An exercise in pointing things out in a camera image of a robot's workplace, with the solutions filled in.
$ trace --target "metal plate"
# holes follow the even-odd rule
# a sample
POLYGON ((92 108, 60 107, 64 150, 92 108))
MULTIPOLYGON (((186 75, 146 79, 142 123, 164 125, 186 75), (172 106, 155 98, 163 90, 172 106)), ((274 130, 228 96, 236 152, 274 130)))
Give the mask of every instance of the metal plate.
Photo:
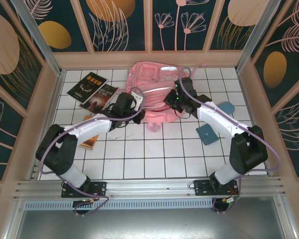
MULTIPOLYGON (((90 190, 86 193, 105 196, 106 182, 91 182, 90 190)), ((90 198, 73 190, 68 184, 62 184, 62 198, 90 198)))
MULTIPOLYGON (((103 200, 80 206, 78 210, 95 209, 103 200)), ((73 210, 82 201, 28 201, 25 211, 73 210)), ((144 210, 144 209, 190 209, 211 208, 211 198, 152 199, 152 200, 109 200, 100 210, 144 210)))
POLYGON ((237 182, 235 180, 230 181, 224 187, 220 188, 218 192, 213 190, 209 183, 209 179, 194 181, 194 190, 196 196, 230 196, 231 191, 228 187, 238 194, 237 182))

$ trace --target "backpack strap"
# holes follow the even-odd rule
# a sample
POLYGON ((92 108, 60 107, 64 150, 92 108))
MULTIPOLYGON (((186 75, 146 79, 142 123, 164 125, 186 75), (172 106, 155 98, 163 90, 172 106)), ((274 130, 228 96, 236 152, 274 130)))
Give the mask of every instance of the backpack strap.
POLYGON ((152 132, 157 132, 160 130, 161 123, 148 123, 149 130, 152 132))
POLYGON ((205 67, 205 66, 207 66, 206 63, 200 63, 197 66, 195 66, 194 69, 191 71, 191 76, 190 77, 193 78, 193 75, 196 73, 197 69, 205 67))

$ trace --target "book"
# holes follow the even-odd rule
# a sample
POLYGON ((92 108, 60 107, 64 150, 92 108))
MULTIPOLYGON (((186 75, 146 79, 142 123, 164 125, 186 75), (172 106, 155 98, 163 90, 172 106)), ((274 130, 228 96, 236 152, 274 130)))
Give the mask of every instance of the book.
POLYGON ((105 84, 101 89, 97 91, 85 104, 80 104, 80 107, 88 110, 94 114, 97 114, 104 110, 111 101, 111 99, 116 95, 119 88, 109 86, 105 84))
POLYGON ((85 76, 78 84, 76 84, 67 94, 82 104, 87 101, 101 89, 108 80, 100 77, 93 72, 85 76))
MULTIPOLYGON (((90 119, 91 117, 92 117, 92 116, 85 116, 84 119, 83 119, 83 121, 86 121, 86 120, 90 119)), ((93 147, 94 147, 94 145, 95 145, 96 140, 98 139, 98 137, 99 137, 99 136, 96 135, 96 136, 94 136, 93 138, 90 138, 90 139, 88 139, 87 141, 81 143, 79 146, 80 146, 81 148, 85 148, 85 149, 88 149, 88 150, 92 150, 93 147)))

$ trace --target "white tiled floor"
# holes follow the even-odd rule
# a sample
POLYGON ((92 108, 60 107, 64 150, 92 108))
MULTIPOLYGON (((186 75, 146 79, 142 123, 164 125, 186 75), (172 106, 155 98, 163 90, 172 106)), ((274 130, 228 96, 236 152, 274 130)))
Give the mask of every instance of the white tiled floor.
MULTIPOLYGON (((128 69, 68 71, 56 110, 54 123, 79 123, 88 111, 79 108, 66 92, 89 72, 106 79, 108 84, 124 88, 128 69)), ((233 117, 251 126, 249 113, 241 92, 235 69, 201 68, 193 76, 196 91, 219 104, 229 101, 235 106, 233 117)), ((196 128, 206 124, 195 117, 183 115, 177 122, 164 123, 158 132, 151 132, 147 124, 131 123, 99 135, 93 150, 77 147, 74 163, 91 179, 181 178, 209 176, 229 160, 230 141, 220 140, 203 145, 196 128)), ((264 172, 251 172, 263 175, 264 172)), ((41 175, 41 180, 58 179, 55 175, 41 175)))

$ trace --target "black book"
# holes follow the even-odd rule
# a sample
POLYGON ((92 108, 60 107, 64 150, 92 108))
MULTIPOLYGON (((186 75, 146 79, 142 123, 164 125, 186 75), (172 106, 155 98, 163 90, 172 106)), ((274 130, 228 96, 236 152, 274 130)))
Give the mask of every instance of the black book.
POLYGON ((109 104, 111 99, 116 95, 119 88, 105 84, 104 87, 99 89, 85 104, 80 104, 84 108, 94 114, 104 110, 109 104))
POLYGON ((100 77, 93 72, 85 76, 78 84, 76 84, 67 94, 77 101, 85 104, 88 100, 101 89, 108 80, 100 77))

